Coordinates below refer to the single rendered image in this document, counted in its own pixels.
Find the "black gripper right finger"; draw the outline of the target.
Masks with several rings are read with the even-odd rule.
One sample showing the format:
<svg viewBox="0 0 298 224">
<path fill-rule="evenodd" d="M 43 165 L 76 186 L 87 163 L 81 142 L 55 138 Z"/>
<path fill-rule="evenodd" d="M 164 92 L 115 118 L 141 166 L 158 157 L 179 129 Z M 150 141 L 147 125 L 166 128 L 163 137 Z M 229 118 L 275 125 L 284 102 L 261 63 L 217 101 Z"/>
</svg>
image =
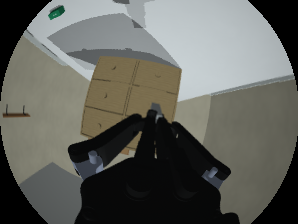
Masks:
<svg viewBox="0 0 298 224">
<path fill-rule="evenodd" d="M 177 195 L 186 199 L 194 196 L 202 187 L 199 175 L 219 190 L 231 174 L 230 168 L 214 158 L 180 123 L 168 123 L 160 104 L 156 103 L 156 109 L 156 156 L 169 159 Z"/>
</svg>

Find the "tan wooden drawer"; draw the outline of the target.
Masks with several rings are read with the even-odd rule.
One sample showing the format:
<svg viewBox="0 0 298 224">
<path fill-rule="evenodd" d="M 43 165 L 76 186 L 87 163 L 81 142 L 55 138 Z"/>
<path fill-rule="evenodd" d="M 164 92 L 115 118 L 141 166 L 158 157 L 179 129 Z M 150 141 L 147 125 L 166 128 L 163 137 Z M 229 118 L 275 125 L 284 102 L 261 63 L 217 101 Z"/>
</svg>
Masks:
<svg viewBox="0 0 298 224">
<path fill-rule="evenodd" d="M 122 121 L 122 119 L 123 117 L 85 108 L 82 133 L 96 137 L 108 128 Z"/>
<path fill-rule="evenodd" d="M 136 64 L 137 60 L 101 57 L 93 79 L 130 85 Z"/>
<path fill-rule="evenodd" d="M 133 113 L 139 113 L 142 117 L 146 117 L 151 104 L 157 103 L 160 104 L 164 118 L 171 123 L 175 100 L 175 96 L 132 87 L 126 115 L 130 116 Z"/>
<path fill-rule="evenodd" d="M 129 88 L 119 84 L 92 81 L 86 106 L 124 114 Z"/>
<path fill-rule="evenodd" d="M 177 94 L 179 74 L 178 69 L 139 61 L 133 85 Z"/>
<path fill-rule="evenodd" d="M 142 132 L 139 131 L 139 134 L 128 144 L 126 147 L 137 148 L 138 141 L 140 140 Z"/>
</svg>

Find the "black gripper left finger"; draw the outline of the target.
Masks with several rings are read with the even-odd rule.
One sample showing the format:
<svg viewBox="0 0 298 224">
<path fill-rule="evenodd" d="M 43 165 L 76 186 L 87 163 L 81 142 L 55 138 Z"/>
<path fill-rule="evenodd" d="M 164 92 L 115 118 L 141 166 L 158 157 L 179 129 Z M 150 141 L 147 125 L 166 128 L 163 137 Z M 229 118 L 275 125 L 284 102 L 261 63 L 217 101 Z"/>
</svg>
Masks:
<svg viewBox="0 0 298 224">
<path fill-rule="evenodd" d="M 96 137 L 70 145 L 68 153 L 76 173 L 84 181 L 103 171 L 141 131 L 127 176 L 126 190 L 136 198 L 147 196 L 155 178 L 156 118 L 156 103 L 152 103 L 145 118 L 137 113 L 132 114 Z"/>
</svg>

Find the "brown chest of drawers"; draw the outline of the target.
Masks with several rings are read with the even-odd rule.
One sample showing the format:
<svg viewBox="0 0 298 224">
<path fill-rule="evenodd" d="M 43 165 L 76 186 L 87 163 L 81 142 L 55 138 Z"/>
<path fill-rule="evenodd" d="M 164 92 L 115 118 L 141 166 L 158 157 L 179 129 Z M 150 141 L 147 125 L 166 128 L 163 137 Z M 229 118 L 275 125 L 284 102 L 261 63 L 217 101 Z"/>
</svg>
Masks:
<svg viewBox="0 0 298 224">
<path fill-rule="evenodd" d="M 95 73 L 95 71 L 96 71 L 96 68 L 97 68 L 97 66 L 98 66 L 98 63 L 99 63 L 101 57 L 112 57 L 112 58 L 123 58 L 123 59 L 137 60 L 137 64 L 136 64 L 136 67 L 135 67 L 135 70 L 134 70 L 134 74 L 133 74 L 133 77 L 132 77 L 131 84 L 128 85 L 128 84 L 122 84 L 122 83 L 116 83 L 116 82 L 109 82 L 109 81 L 102 81 L 102 80 L 94 80 L 94 79 L 93 79 L 93 76 L 94 76 L 94 73 Z M 144 87 L 134 86 L 134 85 L 133 85 L 133 82 L 134 82 L 134 78 L 135 78 L 135 75 L 136 75 L 136 71 L 137 71 L 137 68 L 138 68 L 138 65 L 139 65 L 139 61 L 145 61 L 145 62 L 155 63 L 155 64 L 159 64 L 159 65 L 163 65 L 163 66 L 167 66 L 167 67 L 171 67 L 171 68 L 180 70 L 179 81 L 178 81 L 178 88 L 177 88 L 177 94 L 174 95 L 174 94 L 170 94 L 170 93 L 166 93 L 166 92 L 162 92 L 162 91 L 158 91 L 158 90 L 153 90 L 153 89 L 149 89 L 149 88 L 144 88 Z M 180 81 L 181 81 L 181 73 L 182 73 L 182 69 L 175 68 L 175 67 L 168 66 L 168 65 L 164 65 L 164 64 L 160 64 L 160 63 L 156 63 L 156 62 L 151 62 L 151 61 L 146 61 L 146 60 L 140 60 L 140 59 L 133 59 L 133 58 L 125 58 L 125 57 L 100 56 L 100 57 L 99 57 L 99 60 L 98 60 L 98 62 L 97 62 L 97 64 L 96 64 L 96 67 L 95 67 L 95 69 L 94 69 L 94 72 L 93 72 L 93 75 L 92 75 L 92 78 L 91 78 L 91 81 L 90 81 L 90 84 L 89 84 L 89 88 L 88 88 L 88 91 L 87 91 L 87 95 L 86 95 L 86 99 L 85 99 L 85 104 L 84 104 L 84 109 L 83 109 L 82 121 L 81 121 L 81 131 L 80 131 L 80 135 L 85 136 L 85 137 L 90 138 L 90 139 L 94 138 L 94 137 L 91 137 L 91 136 L 89 136 L 89 135 L 86 135 L 86 134 L 82 133 L 82 127 L 83 127 L 83 119 L 84 119 L 85 108 L 86 108 L 86 109 L 90 109 L 90 110 L 94 110 L 94 111 L 98 111 L 98 112 L 102 112 L 102 113 L 106 113 L 106 114 L 111 114 L 111 115 L 115 115 L 115 116 L 123 117 L 123 119 L 125 119 L 126 117 L 128 117 L 128 116 L 126 115 L 126 111 L 127 111 L 128 102 L 129 102 L 129 98 L 130 98 L 130 93 L 131 93 L 131 89 L 132 89 L 132 87 L 140 88 L 140 89 L 145 89 L 145 90 L 150 90 L 150 91 L 155 91 L 155 92 L 159 92 L 159 93 L 163 93 L 163 94 L 167 94 L 167 95 L 171 95 L 171 96 L 175 96 L 175 97 L 176 97 L 176 100 L 175 100 L 175 106 L 174 106 L 174 111 L 173 111 L 173 116 L 172 116 L 172 121 L 174 121 L 175 112 L 176 112 L 176 106 L 177 106 L 177 101 L 178 101 L 178 95 L 179 95 L 179 88 L 180 88 Z M 125 105 L 125 109 L 124 109 L 124 114 L 123 114 L 123 115 L 115 114 L 115 113 L 113 113 L 113 112 L 105 111 L 105 110 L 102 110 L 102 109 L 96 109 L 96 108 L 94 109 L 94 107 L 93 107 L 93 108 L 90 108 L 89 106 L 86 106 L 86 101 L 87 101 L 87 97 L 88 97 L 88 93 L 89 93 L 89 89 L 90 89 L 90 86 L 91 86 L 92 81 L 105 82 L 105 83 L 112 83 L 112 84 L 119 84 L 119 85 L 124 85 L 124 86 L 129 86 L 129 87 L 130 87 L 130 88 L 129 88 L 129 92 L 128 92 L 127 101 L 126 101 L 126 105 Z M 123 120 L 123 119 L 122 119 L 122 120 Z M 172 121 L 171 121 L 171 124 L 172 124 Z"/>
</svg>

